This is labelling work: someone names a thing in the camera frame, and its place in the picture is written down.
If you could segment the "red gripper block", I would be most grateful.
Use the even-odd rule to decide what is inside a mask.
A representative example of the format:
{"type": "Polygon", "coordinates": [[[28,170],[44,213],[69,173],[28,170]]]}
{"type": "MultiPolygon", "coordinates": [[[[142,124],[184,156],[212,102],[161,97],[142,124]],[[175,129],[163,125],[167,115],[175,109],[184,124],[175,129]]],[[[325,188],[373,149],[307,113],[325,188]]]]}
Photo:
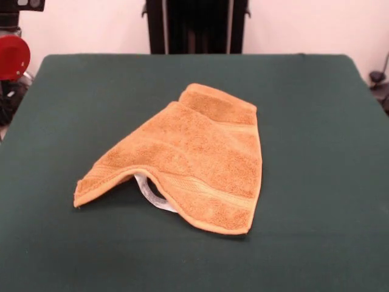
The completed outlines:
{"type": "Polygon", "coordinates": [[[16,35],[3,35],[0,41],[1,81],[17,80],[25,73],[30,63],[30,49],[27,43],[16,35]]]}

